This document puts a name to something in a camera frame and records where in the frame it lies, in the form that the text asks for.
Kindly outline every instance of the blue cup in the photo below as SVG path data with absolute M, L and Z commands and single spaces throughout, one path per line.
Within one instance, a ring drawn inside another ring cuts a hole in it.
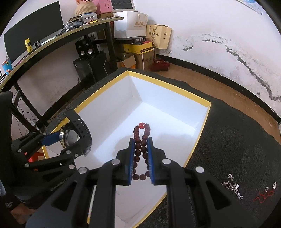
M 4 63 L 2 64 L 2 67 L 3 67 L 4 71 L 7 73 L 7 75 L 13 70 L 10 57 L 8 57 L 4 61 Z

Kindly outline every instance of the black speaker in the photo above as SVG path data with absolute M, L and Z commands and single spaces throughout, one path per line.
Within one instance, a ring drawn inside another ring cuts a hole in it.
M 89 38 L 82 38 L 75 43 L 80 58 L 91 58 L 95 56 L 94 47 Z
M 95 82 L 98 82 L 113 72 L 106 59 L 105 53 L 100 53 L 89 59 L 76 59 L 73 64 L 80 80 L 93 77 Z

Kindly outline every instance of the pink box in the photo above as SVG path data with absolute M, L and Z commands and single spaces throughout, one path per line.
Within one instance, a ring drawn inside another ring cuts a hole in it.
M 93 0 L 93 2 L 97 6 L 97 15 L 112 12 L 111 0 Z

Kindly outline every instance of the yellow box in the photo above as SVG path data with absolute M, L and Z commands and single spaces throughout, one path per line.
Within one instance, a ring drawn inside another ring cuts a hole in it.
M 123 44 L 124 51 L 126 52 L 132 52 L 135 54 L 143 54 L 146 52 L 149 52 L 153 49 L 152 42 L 148 42 L 141 45 L 135 45 L 135 44 Z

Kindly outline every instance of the brown floor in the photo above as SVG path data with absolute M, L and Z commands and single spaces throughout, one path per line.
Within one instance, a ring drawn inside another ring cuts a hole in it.
M 188 83 L 193 88 L 200 90 L 212 97 L 223 100 L 233 108 L 240 110 L 256 120 L 264 130 L 272 135 L 281 144 L 281 136 L 278 123 L 260 106 L 236 90 L 198 72 L 171 64 L 168 71 L 158 74 Z

